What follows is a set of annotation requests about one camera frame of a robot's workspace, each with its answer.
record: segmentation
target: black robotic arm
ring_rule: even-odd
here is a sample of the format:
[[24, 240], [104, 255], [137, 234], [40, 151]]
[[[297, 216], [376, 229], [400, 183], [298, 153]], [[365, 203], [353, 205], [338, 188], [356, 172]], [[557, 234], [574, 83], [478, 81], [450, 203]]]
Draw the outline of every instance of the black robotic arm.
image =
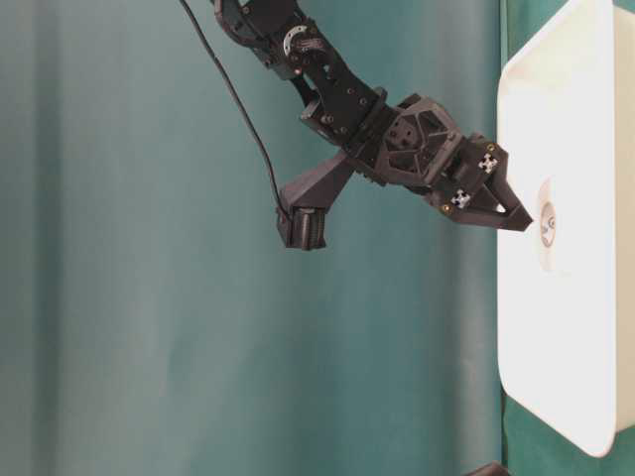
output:
[[503, 149], [464, 137], [429, 97], [387, 105], [386, 91], [350, 71], [297, 0], [212, 3], [229, 38], [293, 84], [305, 104], [301, 120], [341, 148], [280, 190], [278, 229], [287, 247], [325, 247], [325, 216], [353, 172], [402, 185], [457, 223], [517, 231], [532, 223], [507, 182]]

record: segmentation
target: black cable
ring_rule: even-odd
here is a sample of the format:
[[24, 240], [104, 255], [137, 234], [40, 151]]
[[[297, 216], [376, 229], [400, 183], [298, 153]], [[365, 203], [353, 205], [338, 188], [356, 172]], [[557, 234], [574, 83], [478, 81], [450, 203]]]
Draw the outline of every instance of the black cable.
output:
[[202, 28], [200, 27], [200, 24], [198, 23], [198, 20], [196, 19], [196, 16], [191, 10], [187, 0], [179, 0], [179, 2], [181, 3], [184, 10], [188, 14], [188, 17], [190, 17], [191, 23], [193, 24], [194, 29], [196, 30], [196, 34], [200, 38], [200, 42], [204, 46], [211, 60], [214, 62], [214, 64], [218, 68], [220, 75], [222, 76], [223, 80], [225, 81], [225, 84], [227, 85], [227, 89], [229, 89], [229, 93], [231, 94], [232, 99], [236, 103], [236, 106], [238, 106], [238, 110], [240, 111], [242, 118], [247, 124], [247, 128], [249, 129], [251, 136], [254, 138], [254, 141], [256, 141], [256, 144], [258, 145], [258, 149], [260, 149], [260, 153], [262, 154], [265, 160], [265, 166], [267, 167], [267, 172], [269, 173], [269, 183], [271, 184], [271, 189], [273, 191], [276, 203], [278, 204], [278, 207], [280, 208], [281, 213], [283, 213], [285, 217], [288, 220], [290, 220], [291, 218], [289, 214], [287, 213], [287, 210], [285, 210], [284, 206], [282, 206], [282, 200], [280, 199], [280, 194], [278, 193], [278, 185], [276, 183], [276, 175], [274, 173], [274, 168], [271, 165], [271, 159], [269, 158], [269, 153], [267, 152], [267, 148], [265, 147], [262, 140], [260, 139], [260, 136], [258, 135], [258, 132], [256, 131], [256, 128], [254, 127], [253, 122], [251, 122], [251, 118], [249, 117], [247, 110], [245, 109], [245, 106], [243, 105], [242, 101], [240, 100], [240, 97], [238, 96], [238, 93], [236, 92], [236, 88], [234, 87], [233, 83], [231, 82], [231, 79], [229, 78], [229, 74], [227, 74], [227, 71], [225, 70], [224, 66], [220, 62], [220, 59], [218, 59], [218, 57], [216, 56], [216, 53], [211, 48], [211, 45], [209, 44], [209, 41], [207, 40], [205, 33], [202, 31]]

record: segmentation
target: white plastic container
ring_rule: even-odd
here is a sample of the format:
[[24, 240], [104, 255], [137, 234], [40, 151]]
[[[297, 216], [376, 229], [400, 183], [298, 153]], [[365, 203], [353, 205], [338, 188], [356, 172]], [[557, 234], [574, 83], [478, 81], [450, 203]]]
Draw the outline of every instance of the white plastic container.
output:
[[635, 424], [635, 15], [570, 0], [505, 67], [498, 121], [535, 219], [499, 234], [503, 385], [603, 456]]

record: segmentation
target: white plastic surface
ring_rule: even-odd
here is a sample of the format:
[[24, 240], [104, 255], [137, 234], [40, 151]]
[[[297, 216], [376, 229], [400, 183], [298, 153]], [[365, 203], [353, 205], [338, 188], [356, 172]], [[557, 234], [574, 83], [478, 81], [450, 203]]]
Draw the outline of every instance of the white plastic surface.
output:
[[505, 67], [498, 109], [535, 219], [499, 234], [503, 385], [602, 456], [635, 424], [635, 15], [570, 0]]

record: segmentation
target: curtain fold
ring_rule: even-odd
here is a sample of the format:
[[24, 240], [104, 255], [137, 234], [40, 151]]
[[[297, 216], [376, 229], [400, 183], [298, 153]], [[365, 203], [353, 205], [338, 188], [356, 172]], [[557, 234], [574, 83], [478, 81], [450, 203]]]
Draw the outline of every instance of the curtain fold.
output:
[[[334, 155], [191, 1], [279, 181]], [[391, 103], [418, 91], [493, 135], [497, 2], [301, 4]], [[283, 250], [177, 1], [10, 0], [0, 38], [3, 474], [458, 475], [500, 458], [492, 231], [354, 178], [329, 248]]]

